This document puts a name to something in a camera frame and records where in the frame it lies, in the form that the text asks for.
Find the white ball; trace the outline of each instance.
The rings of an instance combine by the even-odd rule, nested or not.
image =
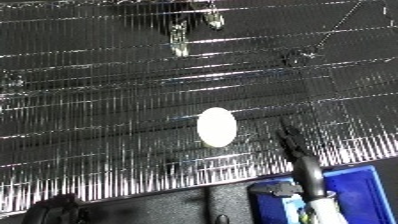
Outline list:
[[[211,147],[224,147],[236,137],[237,124],[231,112],[213,107],[199,115],[197,131],[202,141]]]

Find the blue container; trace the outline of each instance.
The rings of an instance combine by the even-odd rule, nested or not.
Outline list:
[[[379,176],[373,166],[363,166],[324,173],[327,190],[337,193],[341,212],[350,224],[395,224]],[[292,181],[276,178],[259,185]],[[300,224],[297,210],[304,207],[298,195],[276,198],[256,195],[262,224]]]

